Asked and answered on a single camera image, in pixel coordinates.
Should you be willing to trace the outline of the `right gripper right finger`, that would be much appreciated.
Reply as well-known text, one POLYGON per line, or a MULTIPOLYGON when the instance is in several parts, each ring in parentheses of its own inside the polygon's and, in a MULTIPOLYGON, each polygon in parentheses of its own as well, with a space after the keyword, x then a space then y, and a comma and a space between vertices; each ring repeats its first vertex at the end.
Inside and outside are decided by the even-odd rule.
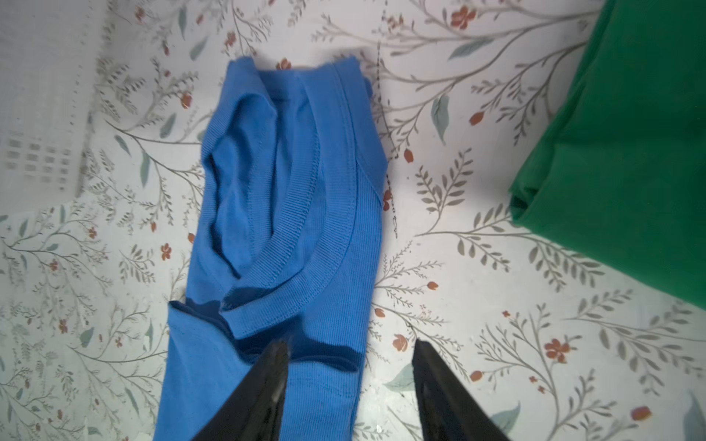
POLYGON ((509 441, 431 343, 416 341, 412 368, 424 440, 509 441))

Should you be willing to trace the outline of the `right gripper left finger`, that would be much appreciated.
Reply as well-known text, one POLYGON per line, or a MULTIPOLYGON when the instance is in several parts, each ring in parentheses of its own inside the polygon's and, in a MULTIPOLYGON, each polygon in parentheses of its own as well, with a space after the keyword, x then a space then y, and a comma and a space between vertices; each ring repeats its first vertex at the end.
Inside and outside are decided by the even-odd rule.
POLYGON ((284 414, 290 350, 267 346, 241 383, 195 439, 278 441, 284 414))

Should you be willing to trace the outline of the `blue tank top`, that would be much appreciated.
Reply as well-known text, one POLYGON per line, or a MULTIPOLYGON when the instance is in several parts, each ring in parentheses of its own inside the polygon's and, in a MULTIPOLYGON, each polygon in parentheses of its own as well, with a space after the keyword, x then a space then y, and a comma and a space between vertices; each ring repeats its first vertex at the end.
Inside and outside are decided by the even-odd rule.
POLYGON ((186 297, 168 306, 156 439, 193 439, 275 341, 290 355, 281 438, 351 439, 387 167, 371 96, 353 57, 228 65, 186 297))

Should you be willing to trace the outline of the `green tank top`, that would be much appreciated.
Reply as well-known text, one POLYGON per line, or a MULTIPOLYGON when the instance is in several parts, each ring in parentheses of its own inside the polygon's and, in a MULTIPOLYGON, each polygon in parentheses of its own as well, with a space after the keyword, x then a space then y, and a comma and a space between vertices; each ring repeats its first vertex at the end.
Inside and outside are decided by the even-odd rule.
POLYGON ((609 1, 510 188, 513 221, 705 304, 705 5, 609 1))

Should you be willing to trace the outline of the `white plastic basket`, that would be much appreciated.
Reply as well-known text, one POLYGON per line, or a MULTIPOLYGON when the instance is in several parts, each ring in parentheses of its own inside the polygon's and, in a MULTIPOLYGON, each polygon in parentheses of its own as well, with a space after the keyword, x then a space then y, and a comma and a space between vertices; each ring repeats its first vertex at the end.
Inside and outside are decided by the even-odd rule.
POLYGON ((106 1, 2 2, 2 214, 77 195, 107 16, 106 1))

